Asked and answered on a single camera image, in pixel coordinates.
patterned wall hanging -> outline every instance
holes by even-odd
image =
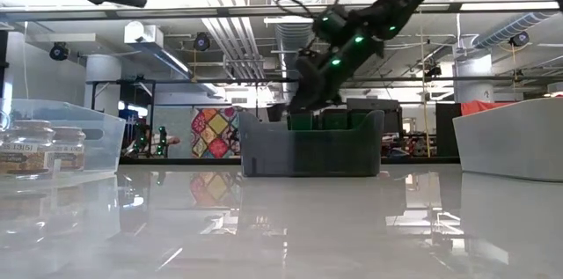
[[[229,158],[240,151],[238,142],[231,135],[238,129],[240,107],[202,108],[192,121],[193,158]]]

white plastic bin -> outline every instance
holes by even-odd
[[[457,117],[462,169],[512,178],[563,181],[563,99],[531,99]]]
[[[70,103],[43,99],[0,99],[0,123],[17,120],[50,121],[53,127],[78,127],[86,134],[84,170],[117,171],[125,120]]]

white column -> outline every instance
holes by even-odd
[[[118,80],[121,78],[121,61],[110,55],[88,56],[86,63],[86,81]],[[98,84],[96,91],[100,92],[105,84]],[[92,85],[86,85],[84,93],[84,107],[91,108]],[[121,86],[117,84],[108,85],[104,91],[96,97],[96,110],[104,111],[106,114],[117,116],[117,108],[120,101]]]
[[[492,76],[493,63],[491,55],[480,58],[456,59],[453,66],[455,77]],[[480,100],[494,102],[494,85],[491,81],[456,81],[454,82],[454,98],[456,103]]]

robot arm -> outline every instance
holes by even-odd
[[[563,0],[557,0],[563,10]],[[394,38],[424,0],[377,0],[346,12],[328,7],[313,23],[313,32],[330,42],[328,51],[303,49],[296,61],[301,73],[289,110],[314,110],[340,102],[339,89],[373,54],[384,56],[384,41]]]

jar lid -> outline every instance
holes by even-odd
[[[19,120],[12,123],[14,128],[50,128],[50,121],[41,120]]]
[[[81,128],[60,126],[53,127],[53,130],[55,131],[55,139],[60,139],[61,137],[86,137]]]

